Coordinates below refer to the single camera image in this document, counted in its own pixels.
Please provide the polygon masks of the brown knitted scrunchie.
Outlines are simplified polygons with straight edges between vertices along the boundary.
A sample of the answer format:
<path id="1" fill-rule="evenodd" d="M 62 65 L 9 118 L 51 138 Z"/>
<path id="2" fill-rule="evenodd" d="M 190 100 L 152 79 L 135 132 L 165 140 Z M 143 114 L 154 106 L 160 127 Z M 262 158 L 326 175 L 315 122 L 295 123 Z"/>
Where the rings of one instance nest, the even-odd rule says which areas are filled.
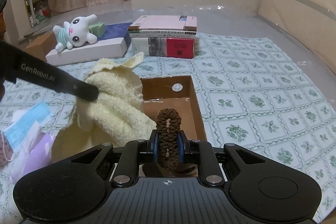
<path id="1" fill-rule="evenodd" d="M 156 120 L 158 134 L 158 164 L 173 170 L 179 163 L 178 135 L 182 118 L 175 109 L 162 109 Z"/>

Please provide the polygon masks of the blue surgical face mask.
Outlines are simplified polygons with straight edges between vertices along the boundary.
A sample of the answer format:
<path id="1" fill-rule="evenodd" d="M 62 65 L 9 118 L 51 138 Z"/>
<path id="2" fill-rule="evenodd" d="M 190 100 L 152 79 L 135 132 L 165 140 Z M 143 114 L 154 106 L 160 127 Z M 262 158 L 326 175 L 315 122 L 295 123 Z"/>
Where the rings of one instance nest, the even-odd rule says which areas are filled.
<path id="1" fill-rule="evenodd" d="M 44 101 L 41 101 L 33 107 L 26 110 L 23 115 L 11 126 L 5 129 L 3 136 L 9 142 L 13 153 L 19 150 L 28 134 L 29 129 L 37 122 L 41 127 L 47 124 L 52 118 L 52 112 Z"/>

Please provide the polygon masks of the small green box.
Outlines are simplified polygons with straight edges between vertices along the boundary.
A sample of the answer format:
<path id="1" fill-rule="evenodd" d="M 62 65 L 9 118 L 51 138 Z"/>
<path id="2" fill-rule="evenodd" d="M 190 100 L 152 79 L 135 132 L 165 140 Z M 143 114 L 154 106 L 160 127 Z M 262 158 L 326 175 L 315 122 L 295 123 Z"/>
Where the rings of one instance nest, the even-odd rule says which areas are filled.
<path id="1" fill-rule="evenodd" d="M 89 31 L 91 34 L 94 34 L 97 38 L 101 38 L 105 34 L 105 24 L 104 23 L 95 23 L 89 25 Z"/>

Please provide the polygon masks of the purple velvet scrunchie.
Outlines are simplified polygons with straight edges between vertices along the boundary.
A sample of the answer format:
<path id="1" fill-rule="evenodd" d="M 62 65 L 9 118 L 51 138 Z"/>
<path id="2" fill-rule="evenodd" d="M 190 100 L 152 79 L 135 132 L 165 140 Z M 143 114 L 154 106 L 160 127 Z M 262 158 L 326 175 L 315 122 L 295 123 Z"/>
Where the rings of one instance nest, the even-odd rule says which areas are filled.
<path id="1" fill-rule="evenodd" d="M 181 174 L 185 174 L 185 175 L 191 175 L 193 173 L 195 173 L 195 171 L 197 170 L 197 166 L 194 164 L 183 164 L 181 166 Z"/>

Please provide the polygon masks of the pink lidded cup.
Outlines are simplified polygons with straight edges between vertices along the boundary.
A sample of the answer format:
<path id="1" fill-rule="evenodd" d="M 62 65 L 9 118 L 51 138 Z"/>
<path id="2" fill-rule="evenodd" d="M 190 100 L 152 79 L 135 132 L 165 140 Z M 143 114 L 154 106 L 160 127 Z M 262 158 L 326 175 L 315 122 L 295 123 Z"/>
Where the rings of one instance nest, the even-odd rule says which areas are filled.
<path id="1" fill-rule="evenodd" d="M 13 155 L 13 150 L 7 141 L 6 137 L 1 133 L 0 139 L 0 166 L 4 167 L 9 162 L 11 162 L 11 158 Z"/>

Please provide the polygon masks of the stack of books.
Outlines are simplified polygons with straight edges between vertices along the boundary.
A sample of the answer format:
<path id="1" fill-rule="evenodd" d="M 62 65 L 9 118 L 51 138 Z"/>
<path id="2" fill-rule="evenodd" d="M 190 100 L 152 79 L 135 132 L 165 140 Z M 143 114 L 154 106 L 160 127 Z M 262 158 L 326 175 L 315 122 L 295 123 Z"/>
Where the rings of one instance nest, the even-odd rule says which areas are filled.
<path id="1" fill-rule="evenodd" d="M 128 27 L 128 32 L 133 53 L 192 59 L 197 34 L 197 17 L 143 15 Z"/>

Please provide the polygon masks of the yellow terry towel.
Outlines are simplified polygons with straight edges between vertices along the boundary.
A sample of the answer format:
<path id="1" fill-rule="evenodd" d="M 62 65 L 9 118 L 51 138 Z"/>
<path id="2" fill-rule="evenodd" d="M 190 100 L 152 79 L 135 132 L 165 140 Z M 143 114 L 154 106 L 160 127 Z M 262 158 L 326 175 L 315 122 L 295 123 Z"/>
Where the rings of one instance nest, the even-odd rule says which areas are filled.
<path id="1" fill-rule="evenodd" d="M 76 99 L 71 119 L 52 145 L 52 162 L 101 143 L 122 147 L 132 140 L 149 139 L 156 124 L 144 113 L 142 82 L 133 71 L 143 58 L 140 52 L 121 64 L 110 59 L 96 62 L 84 82 L 98 88 L 98 98 Z"/>

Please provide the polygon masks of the white flat box blue top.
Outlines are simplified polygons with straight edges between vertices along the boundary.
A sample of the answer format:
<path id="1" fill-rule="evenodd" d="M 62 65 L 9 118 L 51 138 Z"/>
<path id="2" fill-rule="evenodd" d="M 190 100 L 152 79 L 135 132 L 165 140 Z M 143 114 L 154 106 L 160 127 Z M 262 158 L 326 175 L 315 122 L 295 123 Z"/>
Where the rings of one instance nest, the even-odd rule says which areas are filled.
<path id="1" fill-rule="evenodd" d="M 128 27 L 131 23 L 119 23 L 105 26 L 105 34 L 95 44 L 84 44 L 82 47 L 64 50 L 57 53 L 50 51 L 46 60 L 54 66 L 96 61 L 102 58 L 121 58 L 131 44 Z"/>

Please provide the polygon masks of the white bunny plush toy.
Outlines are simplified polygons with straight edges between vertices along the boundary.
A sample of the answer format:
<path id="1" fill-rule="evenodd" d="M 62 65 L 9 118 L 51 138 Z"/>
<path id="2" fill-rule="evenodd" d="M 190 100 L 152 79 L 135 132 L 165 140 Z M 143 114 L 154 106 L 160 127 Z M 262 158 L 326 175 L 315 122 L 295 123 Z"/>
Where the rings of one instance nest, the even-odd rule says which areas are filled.
<path id="1" fill-rule="evenodd" d="M 56 37 L 56 52 L 62 52 L 65 49 L 71 50 L 73 47 L 81 47 L 85 43 L 94 44 L 97 42 L 97 36 L 92 34 L 89 26 L 97 20 L 95 14 L 89 16 L 78 16 L 71 22 L 65 21 L 63 27 L 54 26 L 52 29 Z"/>

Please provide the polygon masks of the open brown cardboard box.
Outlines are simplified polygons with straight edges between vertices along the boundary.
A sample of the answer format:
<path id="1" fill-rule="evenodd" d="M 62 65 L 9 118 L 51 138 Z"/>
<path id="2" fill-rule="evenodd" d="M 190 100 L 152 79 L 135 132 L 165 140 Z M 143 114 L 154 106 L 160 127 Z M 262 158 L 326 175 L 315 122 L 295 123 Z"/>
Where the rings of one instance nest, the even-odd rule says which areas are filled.
<path id="1" fill-rule="evenodd" d="M 170 76 L 143 78 L 142 94 L 143 109 L 145 114 L 155 121 L 162 109 L 175 109 L 182 118 L 180 132 L 186 134 L 188 140 L 207 140 L 202 120 L 201 110 L 191 76 Z M 164 175 L 168 176 L 195 176 L 181 174 L 182 163 L 178 163 L 175 169 L 162 168 L 158 161 L 153 163 Z"/>

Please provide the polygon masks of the purple tissue pack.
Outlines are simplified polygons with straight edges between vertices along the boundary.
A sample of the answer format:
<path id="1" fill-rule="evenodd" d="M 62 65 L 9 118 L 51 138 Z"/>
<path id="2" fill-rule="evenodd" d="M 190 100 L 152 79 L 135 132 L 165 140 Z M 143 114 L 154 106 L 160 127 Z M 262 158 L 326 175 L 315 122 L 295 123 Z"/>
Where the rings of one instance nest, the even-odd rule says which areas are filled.
<path id="1" fill-rule="evenodd" d="M 23 129 L 23 125 L 28 125 L 28 128 L 11 169 L 10 179 L 13 184 L 28 173 L 51 164 L 51 149 L 55 137 L 43 131 L 42 123 L 35 114 L 28 115 L 28 113 L 29 111 L 26 111 L 15 123 L 20 125 L 19 129 Z"/>

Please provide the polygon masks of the small brown cardboard box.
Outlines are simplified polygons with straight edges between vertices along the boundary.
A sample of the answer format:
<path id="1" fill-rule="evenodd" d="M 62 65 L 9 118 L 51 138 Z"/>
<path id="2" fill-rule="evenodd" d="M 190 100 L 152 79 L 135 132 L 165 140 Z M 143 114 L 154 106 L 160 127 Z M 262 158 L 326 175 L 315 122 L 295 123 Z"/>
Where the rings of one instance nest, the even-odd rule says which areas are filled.
<path id="1" fill-rule="evenodd" d="M 47 61 L 46 55 L 55 48 L 56 43 L 55 34 L 53 32 L 46 32 L 25 47 L 25 52 L 40 60 Z"/>

